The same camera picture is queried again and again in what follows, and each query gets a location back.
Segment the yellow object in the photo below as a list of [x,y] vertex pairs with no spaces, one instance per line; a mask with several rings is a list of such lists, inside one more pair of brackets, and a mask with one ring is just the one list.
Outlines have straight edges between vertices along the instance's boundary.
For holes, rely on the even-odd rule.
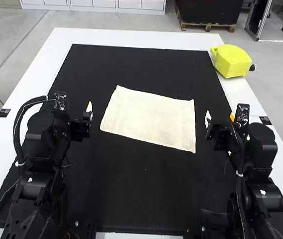
[[215,68],[225,77],[246,76],[250,70],[252,59],[240,47],[224,44],[212,47]]
[[230,114],[230,119],[232,120],[232,122],[234,122],[235,116],[233,115],[233,113]]

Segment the white towel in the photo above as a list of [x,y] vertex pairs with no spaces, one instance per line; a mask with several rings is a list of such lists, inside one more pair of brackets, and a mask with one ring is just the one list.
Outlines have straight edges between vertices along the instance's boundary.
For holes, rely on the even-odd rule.
[[176,100],[117,86],[100,129],[195,153],[194,100]]

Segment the white table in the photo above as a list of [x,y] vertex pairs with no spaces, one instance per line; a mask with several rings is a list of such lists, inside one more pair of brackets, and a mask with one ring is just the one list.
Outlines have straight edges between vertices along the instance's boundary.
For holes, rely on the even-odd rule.
[[[0,186],[16,156],[12,144],[12,126],[17,110],[27,100],[45,95],[49,91],[59,72],[64,59],[72,44],[91,44],[105,46],[123,46],[139,48],[161,48],[180,50],[206,50],[223,44],[218,34],[206,33],[172,33],[172,32],[144,32],[118,31],[97,29],[55,28],[45,44],[33,60],[30,67],[12,92],[3,108],[12,109],[7,118],[0,118],[0,132],[5,135],[0,140]],[[232,111],[238,103],[247,103],[251,106],[250,120],[260,121],[258,116],[266,116],[264,109],[257,100],[244,77],[226,80],[222,76],[219,80],[230,103]],[[21,125],[21,141],[26,133],[26,122],[29,117],[40,109],[34,106],[27,112]],[[273,126],[270,126],[276,135],[278,153],[273,163],[271,177],[283,193],[283,142]],[[97,238],[132,238],[128,234],[97,233]],[[176,238],[173,236],[133,235],[133,238],[156,239]]]

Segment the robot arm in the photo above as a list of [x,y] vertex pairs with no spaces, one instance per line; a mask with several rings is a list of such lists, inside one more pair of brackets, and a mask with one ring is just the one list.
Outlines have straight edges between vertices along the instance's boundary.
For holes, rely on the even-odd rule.
[[239,104],[234,121],[209,124],[206,139],[227,153],[237,187],[227,213],[201,210],[201,238],[283,239],[283,195],[269,177],[278,149],[273,131],[249,124],[249,105]]
[[[20,178],[13,187],[12,205],[2,239],[62,239],[67,233],[67,188],[63,182],[63,162],[72,140],[90,136],[92,110],[83,119],[70,119],[67,95],[55,92],[31,99],[19,110],[14,122],[13,142]],[[19,125],[28,108],[49,101],[54,109],[34,114],[28,121],[25,141],[30,150],[23,152]]]

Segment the black sticker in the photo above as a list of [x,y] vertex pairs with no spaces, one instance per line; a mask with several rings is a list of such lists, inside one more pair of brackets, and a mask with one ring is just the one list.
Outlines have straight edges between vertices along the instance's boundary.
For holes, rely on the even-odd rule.
[[267,116],[260,116],[260,120],[265,125],[272,125],[270,119]]
[[1,109],[0,110],[0,118],[5,118],[7,117],[8,113],[10,112],[11,109]]

